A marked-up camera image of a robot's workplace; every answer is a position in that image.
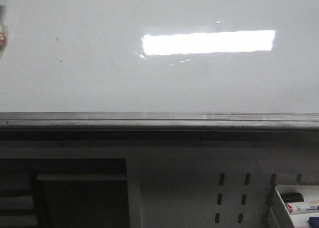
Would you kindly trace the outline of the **black whiteboard marker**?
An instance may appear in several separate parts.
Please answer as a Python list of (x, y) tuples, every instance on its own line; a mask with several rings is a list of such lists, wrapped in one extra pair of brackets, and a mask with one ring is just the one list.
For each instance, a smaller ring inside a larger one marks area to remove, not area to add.
[(5, 24), (7, 1), (0, 0), (0, 56), (2, 57), (8, 40), (8, 28)]

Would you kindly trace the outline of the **white glossy whiteboard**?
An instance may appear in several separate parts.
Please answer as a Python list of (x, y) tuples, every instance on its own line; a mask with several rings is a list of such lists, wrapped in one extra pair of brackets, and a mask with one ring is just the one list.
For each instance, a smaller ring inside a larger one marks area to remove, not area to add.
[(2, 112), (319, 111), (319, 0), (0, 4)]

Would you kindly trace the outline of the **white pegboard panel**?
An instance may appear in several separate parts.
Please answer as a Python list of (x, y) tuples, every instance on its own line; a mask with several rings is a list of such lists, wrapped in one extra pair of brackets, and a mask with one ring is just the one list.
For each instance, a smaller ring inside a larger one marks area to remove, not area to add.
[(267, 228), (275, 185), (319, 182), (318, 149), (137, 148), (126, 165), (134, 228)]

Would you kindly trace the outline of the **dark cabinet with white shelf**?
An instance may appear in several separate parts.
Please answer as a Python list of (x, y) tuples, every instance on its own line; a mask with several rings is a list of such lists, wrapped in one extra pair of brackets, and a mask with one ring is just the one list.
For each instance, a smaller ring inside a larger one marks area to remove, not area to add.
[(1, 159), (3, 228), (128, 228), (124, 159)]

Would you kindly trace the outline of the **red capped white marker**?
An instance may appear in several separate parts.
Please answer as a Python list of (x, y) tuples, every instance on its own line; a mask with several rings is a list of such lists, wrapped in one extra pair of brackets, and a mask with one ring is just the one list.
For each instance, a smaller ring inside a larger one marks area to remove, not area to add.
[(309, 214), (319, 212), (318, 201), (285, 203), (285, 207), (290, 215)]

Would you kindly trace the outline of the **white marker holder bin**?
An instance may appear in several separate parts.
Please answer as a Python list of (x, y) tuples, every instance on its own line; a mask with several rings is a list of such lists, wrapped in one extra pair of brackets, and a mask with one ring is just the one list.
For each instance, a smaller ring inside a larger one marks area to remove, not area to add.
[(269, 224), (272, 228), (310, 228), (309, 217), (319, 213), (290, 215), (281, 198), (283, 193), (301, 193), (306, 201), (319, 201), (318, 185), (277, 185), (270, 206)]

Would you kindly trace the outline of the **blue capped marker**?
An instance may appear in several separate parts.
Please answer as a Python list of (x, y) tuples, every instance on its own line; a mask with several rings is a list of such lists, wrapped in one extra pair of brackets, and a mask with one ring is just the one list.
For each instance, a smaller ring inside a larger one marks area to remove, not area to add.
[(309, 217), (309, 225), (311, 228), (319, 228), (319, 217)]

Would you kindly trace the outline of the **dark grey whiteboard tray rail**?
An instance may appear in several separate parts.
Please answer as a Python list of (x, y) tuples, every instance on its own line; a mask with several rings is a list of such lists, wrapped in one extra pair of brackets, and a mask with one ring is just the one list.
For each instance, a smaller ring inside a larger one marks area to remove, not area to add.
[(243, 140), (319, 134), (316, 113), (2, 112), (3, 141)]

